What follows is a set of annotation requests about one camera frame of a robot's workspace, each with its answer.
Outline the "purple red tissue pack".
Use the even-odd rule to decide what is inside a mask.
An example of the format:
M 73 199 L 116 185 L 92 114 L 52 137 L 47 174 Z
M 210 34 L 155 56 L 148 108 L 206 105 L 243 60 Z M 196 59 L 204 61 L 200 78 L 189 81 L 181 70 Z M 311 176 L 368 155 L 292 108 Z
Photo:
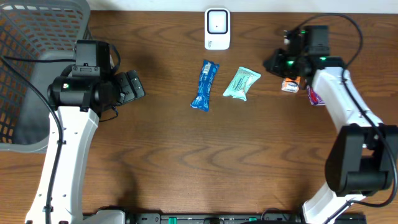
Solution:
M 307 95 L 308 99 L 313 106 L 324 106 L 325 102 L 322 100 L 322 98 L 315 93 L 313 88 L 311 88 L 309 85 L 307 85 Z

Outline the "blue snack bar wrapper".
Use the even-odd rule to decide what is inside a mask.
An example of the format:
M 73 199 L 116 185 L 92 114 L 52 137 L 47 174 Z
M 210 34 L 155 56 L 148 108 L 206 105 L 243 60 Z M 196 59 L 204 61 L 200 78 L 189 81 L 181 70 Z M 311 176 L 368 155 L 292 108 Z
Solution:
M 190 105 L 192 108 L 206 112 L 209 111 L 211 86 L 219 67 L 219 64 L 216 64 L 212 61 L 203 61 L 203 66 L 198 81 L 197 96 Z

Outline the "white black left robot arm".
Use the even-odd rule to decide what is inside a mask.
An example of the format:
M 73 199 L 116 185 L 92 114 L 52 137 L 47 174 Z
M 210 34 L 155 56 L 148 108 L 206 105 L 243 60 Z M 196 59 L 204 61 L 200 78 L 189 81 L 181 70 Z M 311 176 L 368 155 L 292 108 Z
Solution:
M 74 66 L 56 77 L 47 93 L 47 152 L 25 222 L 125 223 L 126 214 L 120 210 L 84 218 L 81 198 L 88 152 L 102 112 L 145 95 L 136 71 Z

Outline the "orange tissue pocket pack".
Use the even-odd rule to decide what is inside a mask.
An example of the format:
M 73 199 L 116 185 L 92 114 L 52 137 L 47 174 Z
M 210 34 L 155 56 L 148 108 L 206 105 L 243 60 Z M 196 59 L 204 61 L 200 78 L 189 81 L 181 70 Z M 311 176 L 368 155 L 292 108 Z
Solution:
M 296 79 L 290 79 L 290 78 L 284 78 L 282 85 L 281 85 L 281 90 L 290 92 L 290 93 L 297 93 L 301 89 L 300 87 L 300 77 L 297 77 Z

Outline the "teal packet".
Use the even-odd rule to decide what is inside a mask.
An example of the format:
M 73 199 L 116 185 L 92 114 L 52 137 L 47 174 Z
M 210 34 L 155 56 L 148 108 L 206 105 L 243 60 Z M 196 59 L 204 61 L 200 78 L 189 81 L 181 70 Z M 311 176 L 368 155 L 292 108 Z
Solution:
M 239 67 L 234 78 L 224 91 L 223 96 L 231 96 L 233 98 L 246 101 L 246 94 L 250 87 L 260 78 L 260 73 L 245 67 Z

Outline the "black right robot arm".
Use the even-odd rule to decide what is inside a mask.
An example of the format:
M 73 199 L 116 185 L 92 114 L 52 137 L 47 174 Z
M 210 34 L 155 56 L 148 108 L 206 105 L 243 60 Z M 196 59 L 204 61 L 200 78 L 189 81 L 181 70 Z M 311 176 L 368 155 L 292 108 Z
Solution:
M 339 57 L 277 49 L 265 60 L 282 78 L 307 78 L 338 132 L 325 164 L 326 182 L 300 211 L 302 223 L 335 223 L 354 204 L 380 208 L 397 195 L 397 126 L 366 105 Z

